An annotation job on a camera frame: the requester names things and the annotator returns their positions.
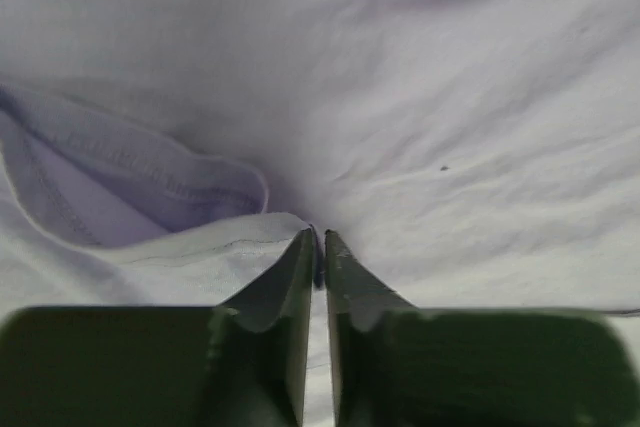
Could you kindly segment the purple t-shirt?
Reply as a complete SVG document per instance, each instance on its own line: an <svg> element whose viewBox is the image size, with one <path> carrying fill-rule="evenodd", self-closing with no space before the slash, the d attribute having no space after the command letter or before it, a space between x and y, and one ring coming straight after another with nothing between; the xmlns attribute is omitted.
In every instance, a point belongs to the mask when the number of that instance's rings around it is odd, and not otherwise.
<svg viewBox="0 0 640 427"><path fill-rule="evenodd" d="M1 0L1 326L218 305L325 234L420 308L610 320L639 370L639 0Z"/></svg>

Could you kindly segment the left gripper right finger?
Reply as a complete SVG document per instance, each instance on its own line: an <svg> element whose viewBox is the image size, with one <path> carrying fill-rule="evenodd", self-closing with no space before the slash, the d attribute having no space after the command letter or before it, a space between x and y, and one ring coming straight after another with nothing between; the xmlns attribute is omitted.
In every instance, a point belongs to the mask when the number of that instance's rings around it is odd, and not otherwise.
<svg viewBox="0 0 640 427"><path fill-rule="evenodd" d="M339 426L635 426L639 370L607 316L417 307L325 234Z"/></svg>

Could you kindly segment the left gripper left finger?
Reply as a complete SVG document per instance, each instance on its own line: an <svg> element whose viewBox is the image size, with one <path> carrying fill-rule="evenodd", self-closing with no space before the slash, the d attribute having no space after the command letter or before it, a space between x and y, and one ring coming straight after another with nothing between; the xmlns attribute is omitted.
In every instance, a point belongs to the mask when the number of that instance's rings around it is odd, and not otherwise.
<svg viewBox="0 0 640 427"><path fill-rule="evenodd" d="M315 234L201 307L32 307L1 326L5 426L298 426Z"/></svg>

